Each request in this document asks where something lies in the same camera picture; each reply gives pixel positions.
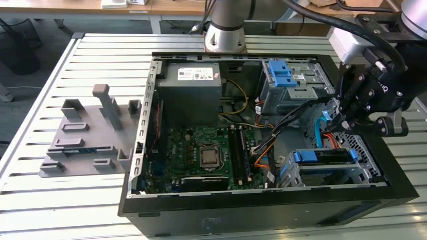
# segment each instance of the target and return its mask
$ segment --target power supply label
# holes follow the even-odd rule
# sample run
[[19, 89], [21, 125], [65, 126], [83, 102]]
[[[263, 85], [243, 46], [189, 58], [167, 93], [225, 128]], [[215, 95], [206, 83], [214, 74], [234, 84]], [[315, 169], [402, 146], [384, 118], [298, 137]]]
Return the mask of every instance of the power supply label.
[[178, 81], [214, 81], [214, 68], [186, 67], [178, 70]]

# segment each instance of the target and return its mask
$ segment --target green motherboard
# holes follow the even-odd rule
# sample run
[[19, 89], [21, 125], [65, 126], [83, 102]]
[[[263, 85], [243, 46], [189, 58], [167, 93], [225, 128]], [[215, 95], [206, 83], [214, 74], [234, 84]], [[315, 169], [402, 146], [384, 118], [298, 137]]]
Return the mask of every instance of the green motherboard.
[[[251, 182], [246, 184], [235, 182], [230, 131], [229, 128], [202, 127], [169, 129], [165, 176], [158, 177], [154, 183], [158, 193], [178, 192], [174, 184], [187, 177], [227, 177], [230, 185], [226, 190], [265, 188], [265, 178], [259, 169], [253, 168]], [[246, 127], [242, 131], [250, 155], [250, 149], [257, 145], [255, 131], [251, 127]], [[249, 164], [253, 166], [254, 162], [255, 159], [250, 159]]]

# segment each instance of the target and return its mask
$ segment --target ram slot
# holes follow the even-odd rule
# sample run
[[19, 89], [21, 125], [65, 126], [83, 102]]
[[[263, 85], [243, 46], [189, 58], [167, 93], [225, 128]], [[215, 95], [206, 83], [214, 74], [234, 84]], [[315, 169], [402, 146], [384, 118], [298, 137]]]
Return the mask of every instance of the ram slot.
[[253, 182], [251, 178], [251, 163], [250, 163], [250, 152], [247, 148], [247, 137], [246, 137], [246, 131], [241, 126], [241, 142], [242, 142], [242, 155], [243, 155], [243, 165], [245, 165], [245, 175], [247, 182]]
[[233, 177], [237, 185], [242, 186], [249, 183], [243, 135], [241, 129], [234, 127], [229, 130], [230, 153], [233, 163]]

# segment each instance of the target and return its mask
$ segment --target wooden desk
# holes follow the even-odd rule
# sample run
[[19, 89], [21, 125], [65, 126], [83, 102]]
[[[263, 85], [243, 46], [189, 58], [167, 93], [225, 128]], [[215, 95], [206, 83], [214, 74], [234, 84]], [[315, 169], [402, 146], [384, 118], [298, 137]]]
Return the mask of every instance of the wooden desk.
[[[384, 0], [346, 0], [346, 2], [353, 7], [380, 7], [384, 3]], [[197, 0], [154, 0], [151, 14], [202, 16], [205, 14], [205, 8], [205, 2], [199, 2]], [[307, 8], [329, 16], [354, 17], [358, 14], [361, 14], [361, 12], [353, 12], [346, 10], [335, 11], [330, 9], [329, 6], [318, 7], [314, 4], [311, 4]]]
[[0, 0], [0, 12], [55, 14], [134, 14], [130, 11], [151, 13], [154, 0], [147, 5], [129, 5], [127, 8], [103, 9], [102, 0]]
[[[347, 0], [354, 7], [378, 7], [382, 2], [384, 0]], [[309, 9], [343, 18], [361, 13], [335, 11], [313, 4]], [[162, 34], [161, 21], [201, 21], [203, 14], [202, 0], [150, 0], [147, 5], [130, 4], [129, 8], [117, 9], [102, 9], [102, 0], [0, 0], [0, 18], [149, 20], [154, 34]], [[293, 18], [290, 22], [301, 23], [301, 20]]]

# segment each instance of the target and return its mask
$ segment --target sticker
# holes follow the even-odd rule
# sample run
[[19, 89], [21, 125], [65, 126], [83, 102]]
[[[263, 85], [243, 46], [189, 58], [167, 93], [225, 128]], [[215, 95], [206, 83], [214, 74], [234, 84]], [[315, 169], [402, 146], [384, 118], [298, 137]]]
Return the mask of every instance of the sticker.
[[294, 75], [295, 80], [306, 80], [305, 74]]
[[149, 11], [129, 11], [130, 14], [149, 14]]
[[81, 151], [79, 150], [66, 150], [63, 151], [65, 154], [79, 154]]
[[146, 0], [127, 0], [130, 4], [146, 5]]
[[257, 106], [255, 107], [255, 113], [257, 113], [257, 115], [262, 115], [262, 107], [261, 106]]
[[287, 158], [285, 156], [279, 156], [279, 159], [277, 162], [278, 162], [278, 164], [285, 164], [286, 160], [287, 160]]
[[214, 81], [214, 68], [181, 68], [178, 70], [178, 81]]
[[217, 218], [205, 218], [202, 220], [202, 227], [206, 230], [213, 230], [213, 229], [218, 229], [221, 224], [222, 224], [222, 218], [217, 217]]
[[275, 182], [277, 177], [275, 177], [275, 175], [273, 174], [271, 171], [270, 171], [269, 174], [267, 174], [267, 178], [269, 178], [269, 180], [270, 180], [273, 183]]

